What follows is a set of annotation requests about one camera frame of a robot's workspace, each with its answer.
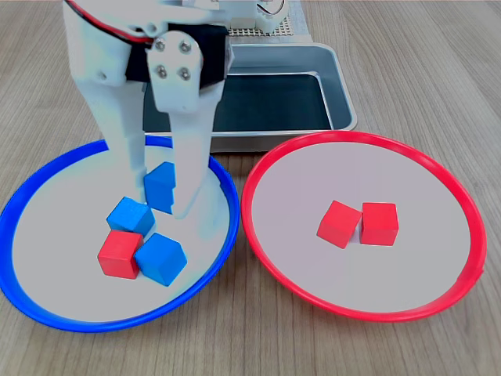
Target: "robotic arm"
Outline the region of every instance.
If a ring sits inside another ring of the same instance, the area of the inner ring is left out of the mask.
[[[65,1],[63,15],[73,79],[121,166],[117,178],[138,201],[146,201],[144,82],[152,85],[157,109],[169,113],[172,211],[183,218],[207,174],[214,114],[232,62],[226,13],[165,2],[82,0]]]

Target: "wooden table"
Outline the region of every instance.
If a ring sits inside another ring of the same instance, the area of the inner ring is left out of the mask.
[[[198,296],[131,330],[49,329],[2,295],[1,375],[501,374],[501,3],[304,8],[313,39],[337,51],[357,129],[422,150],[476,200],[488,236],[478,285],[428,320],[348,320],[279,285],[240,231],[228,262]],[[0,2],[2,207],[42,165],[101,138],[70,79],[60,9],[59,2]],[[240,192],[258,158],[218,156]]]

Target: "red wire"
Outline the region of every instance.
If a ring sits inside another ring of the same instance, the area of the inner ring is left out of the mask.
[[[116,29],[115,27],[111,27],[110,25],[104,24],[102,21],[99,21],[97,18],[94,16],[90,15],[87,13],[85,10],[83,10],[77,3],[75,3],[74,0],[67,0],[68,2],[71,3],[71,6],[74,7],[78,12],[82,14],[82,16],[90,21],[91,23],[95,24],[97,27],[101,27],[104,30],[107,30],[113,34],[120,35],[122,38],[125,38],[131,42],[136,42],[136,43],[151,43],[153,42],[152,38],[148,37],[135,37],[133,35],[127,34],[126,32]]]

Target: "blue cube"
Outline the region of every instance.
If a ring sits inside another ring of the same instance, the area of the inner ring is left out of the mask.
[[[144,177],[148,205],[161,212],[172,214],[174,204],[175,168],[164,162]]]
[[[106,221],[112,230],[140,233],[145,237],[155,224],[155,217],[148,205],[124,197]]]
[[[181,244],[159,233],[154,233],[134,257],[142,274],[164,286],[170,286],[188,263]]]

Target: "red cube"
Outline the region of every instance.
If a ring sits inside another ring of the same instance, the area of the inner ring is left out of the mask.
[[[320,223],[317,236],[344,249],[355,233],[360,218],[360,211],[333,201]]]
[[[396,205],[382,202],[366,202],[362,206],[362,212],[360,243],[393,245],[398,233]]]
[[[140,233],[111,230],[98,255],[103,272],[110,277],[134,280],[139,274],[134,254],[142,242]]]

